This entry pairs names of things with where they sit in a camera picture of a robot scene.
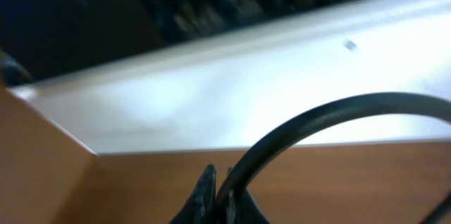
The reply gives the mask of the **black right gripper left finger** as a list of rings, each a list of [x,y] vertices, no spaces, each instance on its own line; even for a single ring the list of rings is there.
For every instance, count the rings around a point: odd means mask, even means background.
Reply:
[[[214,223],[214,201],[216,196],[216,168],[209,164],[199,177],[191,195],[170,224]]]

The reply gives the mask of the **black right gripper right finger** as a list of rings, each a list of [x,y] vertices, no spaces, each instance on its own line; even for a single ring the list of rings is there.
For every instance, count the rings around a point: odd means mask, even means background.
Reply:
[[[252,195],[245,189],[239,199],[230,190],[225,200],[226,224],[269,224]]]

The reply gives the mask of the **dark window pane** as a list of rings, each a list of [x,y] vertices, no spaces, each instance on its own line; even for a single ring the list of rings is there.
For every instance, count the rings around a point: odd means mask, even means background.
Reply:
[[[1,0],[1,82],[17,87],[355,0]]]

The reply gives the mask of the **wall screw head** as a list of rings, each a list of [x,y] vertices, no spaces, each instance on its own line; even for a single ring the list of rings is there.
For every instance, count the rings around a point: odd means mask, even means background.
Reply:
[[[349,51],[354,51],[357,48],[357,45],[351,40],[346,40],[343,45]]]

